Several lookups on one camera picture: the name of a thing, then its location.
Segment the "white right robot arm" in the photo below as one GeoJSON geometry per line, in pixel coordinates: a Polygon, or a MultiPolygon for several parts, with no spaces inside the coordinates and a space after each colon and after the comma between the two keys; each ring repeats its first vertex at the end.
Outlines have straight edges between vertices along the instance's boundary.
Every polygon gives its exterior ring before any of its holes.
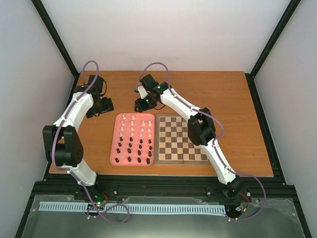
{"type": "Polygon", "coordinates": [[[199,108],[183,97],[167,82],[158,83],[147,74],[143,76],[134,90],[140,95],[135,100],[134,111],[142,113],[154,109],[158,103],[168,106],[178,113],[186,122],[190,141],[203,149],[216,171],[218,181],[222,184],[221,194],[227,201],[234,200],[240,193],[243,183],[228,163],[220,149],[216,128],[208,108],[199,108]]]}

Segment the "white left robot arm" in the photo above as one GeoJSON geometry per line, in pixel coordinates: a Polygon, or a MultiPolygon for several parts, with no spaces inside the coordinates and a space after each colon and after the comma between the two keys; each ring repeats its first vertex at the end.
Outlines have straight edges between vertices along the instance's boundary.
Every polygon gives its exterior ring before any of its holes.
{"type": "Polygon", "coordinates": [[[97,173],[84,160],[84,148],[78,129],[84,118],[98,117],[114,110],[112,100],[105,97],[106,81],[90,75],[87,83],[77,86],[71,102],[62,116],[53,124],[43,128],[46,159],[57,170],[71,174],[91,199],[99,199],[103,187],[96,183],[97,173]]]}

